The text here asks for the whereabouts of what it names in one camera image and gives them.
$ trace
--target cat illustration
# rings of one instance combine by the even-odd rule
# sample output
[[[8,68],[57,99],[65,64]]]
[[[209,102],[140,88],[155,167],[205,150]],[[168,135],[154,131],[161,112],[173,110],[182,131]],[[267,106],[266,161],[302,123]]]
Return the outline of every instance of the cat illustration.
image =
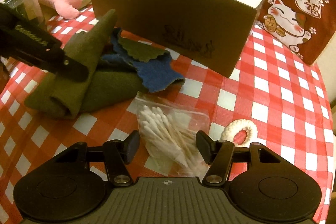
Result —
[[[310,32],[305,31],[306,16],[302,13],[296,13],[284,5],[281,0],[273,1],[264,20],[264,23],[257,21],[257,25],[272,34],[293,52],[299,52],[297,45],[303,44],[311,38]]]

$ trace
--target knitted ring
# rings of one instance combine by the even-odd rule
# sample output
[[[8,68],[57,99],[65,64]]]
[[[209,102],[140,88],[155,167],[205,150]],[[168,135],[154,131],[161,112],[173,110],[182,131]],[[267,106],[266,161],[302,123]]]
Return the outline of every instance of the knitted ring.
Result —
[[[233,138],[241,131],[246,131],[246,138],[242,144],[237,144]],[[254,142],[257,138],[258,130],[254,122],[250,120],[235,120],[231,122],[222,132],[221,139],[233,142],[238,147],[250,147],[250,143]]]

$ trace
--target blue cloth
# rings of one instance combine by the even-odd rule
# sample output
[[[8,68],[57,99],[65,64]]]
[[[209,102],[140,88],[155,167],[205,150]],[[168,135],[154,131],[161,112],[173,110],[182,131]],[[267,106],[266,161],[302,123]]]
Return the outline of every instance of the blue cloth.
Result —
[[[127,51],[118,43],[120,28],[115,28],[111,35],[111,43],[113,51],[119,55],[124,65],[132,65],[138,76],[142,79],[142,84],[150,93],[158,92],[166,89],[170,84],[177,80],[184,80],[184,76],[172,70],[170,62],[172,57],[169,52],[158,56],[156,59],[151,59],[148,62],[140,62],[127,54]],[[102,59],[107,62],[120,62],[121,59],[115,55],[106,54]]]

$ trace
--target red and white checkered tablecloth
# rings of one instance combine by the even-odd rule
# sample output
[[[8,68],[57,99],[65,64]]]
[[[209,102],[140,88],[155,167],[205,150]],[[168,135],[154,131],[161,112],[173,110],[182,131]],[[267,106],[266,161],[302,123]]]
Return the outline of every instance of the red and white checkered tablecloth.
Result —
[[[66,43],[98,21],[86,8],[76,20],[53,17],[48,30]],[[144,43],[128,32],[123,36]],[[321,204],[314,216],[324,223],[329,208],[334,170],[332,116],[326,89],[317,65],[306,66],[289,49],[261,30],[253,28],[231,77],[171,51],[172,67],[186,82],[158,95],[172,102],[206,109],[209,135],[219,139],[224,127],[236,119],[251,119],[258,128],[258,141],[313,177],[322,189]],[[13,202],[13,187],[27,172],[75,142],[100,146],[107,140],[124,139],[137,129],[135,102],[79,115],[74,120],[53,120],[24,106],[24,100],[46,72],[19,63],[0,95],[0,222],[17,224],[21,216]],[[243,133],[236,136],[242,141]],[[127,166],[131,176],[167,176],[170,165],[157,169],[143,145]],[[246,166],[235,164],[231,179]],[[91,170],[106,179],[103,164]]]

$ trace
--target plush toy arm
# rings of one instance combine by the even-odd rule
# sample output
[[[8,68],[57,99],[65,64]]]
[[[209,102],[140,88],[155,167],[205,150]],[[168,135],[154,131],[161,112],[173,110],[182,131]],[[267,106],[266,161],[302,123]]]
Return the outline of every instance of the plush toy arm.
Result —
[[[55,0],[54,5],[56,12],[66,19],[74,19],[80,14],[80,12],[73,8],[66,0]]]

